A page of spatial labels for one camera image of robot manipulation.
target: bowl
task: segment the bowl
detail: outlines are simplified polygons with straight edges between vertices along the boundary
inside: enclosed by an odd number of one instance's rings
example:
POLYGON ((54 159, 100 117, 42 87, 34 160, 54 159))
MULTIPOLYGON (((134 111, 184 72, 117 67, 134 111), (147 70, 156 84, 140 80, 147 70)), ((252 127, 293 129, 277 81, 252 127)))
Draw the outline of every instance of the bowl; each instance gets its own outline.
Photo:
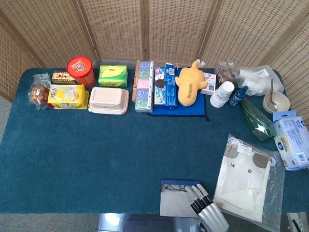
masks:
MULTIPOLYGON (((269 112, 270 114, 272 114, 273 110, 271 110, 269 107, 268 107, 268 102, 269 102, 269 96, 270 96, 270 93, 267 93, 263 99, 263 108, 269 112)), ((290 109, 290 101, 289 99, 283 94, 283 93, 280 93, 280 92, 273 92, 272 93, 272 101, 278 106, 278 111, 277 112, 280 112, 280 111, 288 111, 290 109)))

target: white food container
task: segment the white food container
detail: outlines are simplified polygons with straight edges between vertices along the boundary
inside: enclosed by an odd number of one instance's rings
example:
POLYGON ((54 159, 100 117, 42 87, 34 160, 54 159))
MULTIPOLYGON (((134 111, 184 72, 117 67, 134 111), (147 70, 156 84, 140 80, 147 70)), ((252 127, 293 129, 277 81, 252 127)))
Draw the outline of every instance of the white food container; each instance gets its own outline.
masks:
POLYGON ((98 114, 122 115, 127 110, 129 91, 121 88, 94 87, 88 110, 98 114))

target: wicker panel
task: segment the wicker panel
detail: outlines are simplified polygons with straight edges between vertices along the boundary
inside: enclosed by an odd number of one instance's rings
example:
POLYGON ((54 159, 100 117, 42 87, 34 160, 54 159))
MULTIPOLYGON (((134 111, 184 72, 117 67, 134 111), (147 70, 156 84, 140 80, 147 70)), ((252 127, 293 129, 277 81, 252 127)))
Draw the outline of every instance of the wicker panel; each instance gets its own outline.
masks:
POLYGON ((102 57, 142 59, 140 0, 82 0, 102 57))
POLYGON ((309 24, 271 63, 282 75, 291 108, 309 125, 309 24))
POLYGON ((38 66, 28 51, 0 24, 0 92, 12 101, 23 72, 38 66))
POLYGON ((150 60, 191 64, 211 0, 148 0, 150 60))
POLYGON ((95 59, 72 1, 1 0, 0 9, 48 67, 78 55, 95 59))
POLYGON ((307 0, 223 1, 203 60, 256 66, 308 5, 307 0))

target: yellow snack package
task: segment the yellow snack package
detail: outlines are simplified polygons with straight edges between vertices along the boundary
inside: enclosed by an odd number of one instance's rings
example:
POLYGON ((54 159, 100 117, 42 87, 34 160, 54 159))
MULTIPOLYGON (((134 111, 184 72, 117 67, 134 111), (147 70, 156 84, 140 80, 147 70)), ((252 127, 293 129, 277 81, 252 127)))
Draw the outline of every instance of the yellow snack package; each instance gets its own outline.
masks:
POLYGON ((55 109, 87 109, 88 97, 84 85, 51 85, 47 102, 55 109))

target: spoon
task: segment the spoon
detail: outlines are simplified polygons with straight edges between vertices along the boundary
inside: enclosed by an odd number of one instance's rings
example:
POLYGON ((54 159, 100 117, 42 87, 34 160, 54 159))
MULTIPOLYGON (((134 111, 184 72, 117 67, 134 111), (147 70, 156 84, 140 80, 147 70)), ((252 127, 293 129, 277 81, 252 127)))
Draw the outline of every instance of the spoon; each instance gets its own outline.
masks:
POLYGON ((269 96, 269 102, 268 102, 268 107, 272 111, 277 112, 278 111, 278 106, 272 101, 272 85, 273 85, 273 79, 270 81, 270 96, 269 96))

